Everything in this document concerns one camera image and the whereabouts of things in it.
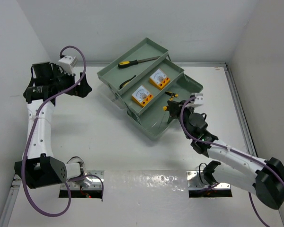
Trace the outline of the orange analog meter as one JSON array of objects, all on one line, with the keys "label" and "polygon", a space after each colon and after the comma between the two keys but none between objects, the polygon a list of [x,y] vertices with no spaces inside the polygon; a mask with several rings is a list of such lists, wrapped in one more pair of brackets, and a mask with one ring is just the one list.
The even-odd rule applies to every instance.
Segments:
[{"label": "orange analog meter", "polygon": [[157,89],[162,90],[170,82],[170,78],[161,69],[157,69],[150,75],[149,82]]},{"label": "orange analog meter", "polygon": [[131,98],[139,106],[145,107],[154,98],[154,95],[141,85],[132,93]]}]

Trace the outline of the green toolbox with clear lid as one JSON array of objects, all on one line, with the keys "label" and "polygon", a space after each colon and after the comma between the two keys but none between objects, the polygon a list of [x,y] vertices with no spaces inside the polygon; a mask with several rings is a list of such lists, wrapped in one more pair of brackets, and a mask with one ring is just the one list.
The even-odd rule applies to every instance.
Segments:
[{"label": "green toolbox with clear lid", "polygon": [[[119,69],[118,64],[123,61],[133,61],[159,56],[157,60],[140,63],[125,69]],[[149,82],[149,77],[157,69],[161,69],[169,78],[170,82],[162,90],[157,89]],[[125,54],[104,67],[98,73],[98,78],[108,86],[112,92],[114,101],[118,102],[130,121],[141,130],[151,140],[158,139],[170,126],[159,126],[164,114],[163,107],[167,101],[182,101],[190,97],[191,93],[199,93],[203,86],[184,73],[184,69],[174,64],[169,57],[168,50],[149,38],[144,38],[141,42],[128,50]],[[119,85],[132,78],[122,89]],[[131,96],[132,93],[143,85],[154,98],[145,106],[136,104]],[[178,97],[170,97],[166,91],[177,93]]]}]

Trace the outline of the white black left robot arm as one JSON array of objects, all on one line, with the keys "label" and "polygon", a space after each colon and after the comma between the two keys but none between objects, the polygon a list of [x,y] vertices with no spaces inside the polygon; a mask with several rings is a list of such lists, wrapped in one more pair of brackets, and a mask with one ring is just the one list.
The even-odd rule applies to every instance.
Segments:
[{"label": "white black left robot arm", "polygon": [[24,91],[28,109],[28,152],[25,174],[22,175],[22,161],[14,164],[17,175],[25,179],[31,188],[40,188],[64,183],[83,175],[83,161],[76,157],[71,163],[64,163],[53,156],[51,147],[51,121],[55,100],[44,101],[75,83],[74,59],[70,56],[58,61],[33,64],[31,80]]}]

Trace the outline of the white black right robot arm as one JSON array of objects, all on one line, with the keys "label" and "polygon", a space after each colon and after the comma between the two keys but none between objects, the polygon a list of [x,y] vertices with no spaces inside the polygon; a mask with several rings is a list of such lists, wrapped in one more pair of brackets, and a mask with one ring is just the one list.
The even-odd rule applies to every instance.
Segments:
[{"label": "white black right robot arm", "polygon": [[187,101],[168,100],[165,111],[171,119],[178,119],[186,138],[200,155],[212,161],[203,169],[209,185],[226,182],[248,191],[271,209],[278,210],[284,203],[284,165],[277,158],[269,160],[248,155],[223,142],[208,130],[206,114],[196,113],[202,105],[193,96]]}]

